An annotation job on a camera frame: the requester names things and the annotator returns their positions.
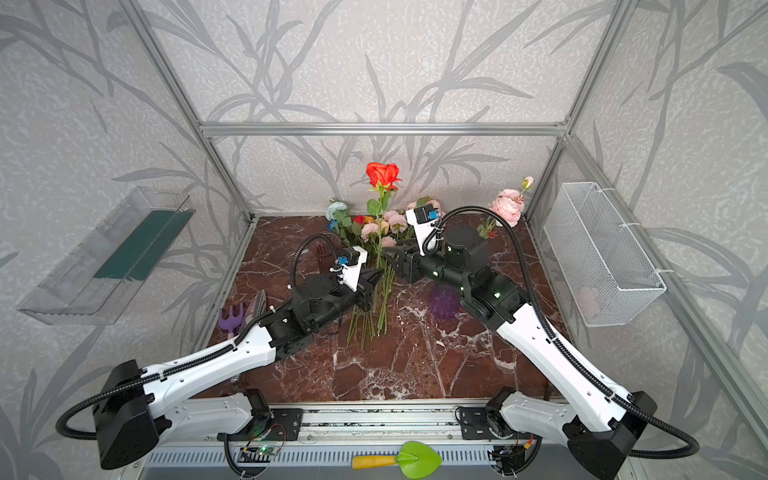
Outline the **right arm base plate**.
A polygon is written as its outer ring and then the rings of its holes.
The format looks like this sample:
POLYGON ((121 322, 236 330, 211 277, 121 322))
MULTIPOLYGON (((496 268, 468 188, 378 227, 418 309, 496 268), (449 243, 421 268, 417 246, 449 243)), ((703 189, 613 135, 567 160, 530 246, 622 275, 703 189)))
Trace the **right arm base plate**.
POLYGON ((454 416, 463 440, 504 440, 514 431, 497 418, 489 418, 485 407, 459 406, 454 416))

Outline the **purple ribbed glass vase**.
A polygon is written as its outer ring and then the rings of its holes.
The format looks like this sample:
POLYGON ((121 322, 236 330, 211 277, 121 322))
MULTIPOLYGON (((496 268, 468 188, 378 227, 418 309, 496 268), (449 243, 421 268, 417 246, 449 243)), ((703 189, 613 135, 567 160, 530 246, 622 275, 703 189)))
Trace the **purple ribbed glass vase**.
POLYGON ((428 298, 430 314, 440 322, 456 318, 461 309, 460 293, 450 286, 437 284, 428 298))

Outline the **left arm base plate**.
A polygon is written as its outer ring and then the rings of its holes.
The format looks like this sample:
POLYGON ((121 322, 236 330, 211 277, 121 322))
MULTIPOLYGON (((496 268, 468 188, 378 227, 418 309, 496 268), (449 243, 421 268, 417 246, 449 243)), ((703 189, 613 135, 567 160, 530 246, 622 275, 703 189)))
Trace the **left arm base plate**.
POLYGON ((294 442, 298 440, 304 410, 300 408, 279 408, 270 412, 267 419, 258 415, 242 430, 245 440, 294 442))

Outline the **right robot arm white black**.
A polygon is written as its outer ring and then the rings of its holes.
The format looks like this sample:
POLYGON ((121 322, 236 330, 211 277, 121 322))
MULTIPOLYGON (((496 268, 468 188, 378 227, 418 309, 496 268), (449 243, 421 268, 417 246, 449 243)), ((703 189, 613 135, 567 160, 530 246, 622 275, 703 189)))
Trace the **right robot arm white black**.
POLYGON ((656 403, 612 381, 561 334, 549 337, 550 324, 538 318, 529 294, 492 269, 486 240, 459 225, 448 231, 444 249, 432 255, 405 245, 388 247, 383 255, 409 283, 428 278, 459 291, 464 310, 523 353, 565 397, 558 404, 519 391, 498 394, 487 410, 500 435, 522 431, 555 441, 598 479, 619 473, 646 427, 619 401, 650 410, 656 403))

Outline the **red rose stem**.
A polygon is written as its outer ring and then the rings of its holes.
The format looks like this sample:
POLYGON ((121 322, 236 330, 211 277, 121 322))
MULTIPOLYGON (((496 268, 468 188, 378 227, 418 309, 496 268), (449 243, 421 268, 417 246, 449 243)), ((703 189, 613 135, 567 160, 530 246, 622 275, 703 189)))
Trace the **red rose stem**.
POLYGON ((377 268, 384 267, 384 260, 382 259, 383 238, 385 236, 384 214, 388 211, 394 192, 398 190, 397 183, 401 181, 399 173, 400 169, 394 163, 370 162, 366 166, 366 175, 372 187, 371 191, 377 194, 376 199, 369 200, 367 203, 368 214, 374 218, 373 224, 376 226, 376 230, 371 231, 368 236, 374 235, 376 237, 374 245, 377 268))

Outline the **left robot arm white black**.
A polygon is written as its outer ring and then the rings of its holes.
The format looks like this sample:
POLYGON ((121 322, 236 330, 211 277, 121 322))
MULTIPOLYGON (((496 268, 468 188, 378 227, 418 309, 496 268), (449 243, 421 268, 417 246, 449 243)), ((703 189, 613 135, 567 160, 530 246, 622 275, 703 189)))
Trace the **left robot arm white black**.
POLYGON ((198 395, 295 355, 327 324, 370 306, 382 274, 359 266, 312 274, 292 288, 288 300, 232 339, 146 368, 134 360, 114 367, 93 406, 101 468, 124 467, 167 441, 234 435, 264 424, 266 414, 255 394, 233 394, 217 402, 198 395))

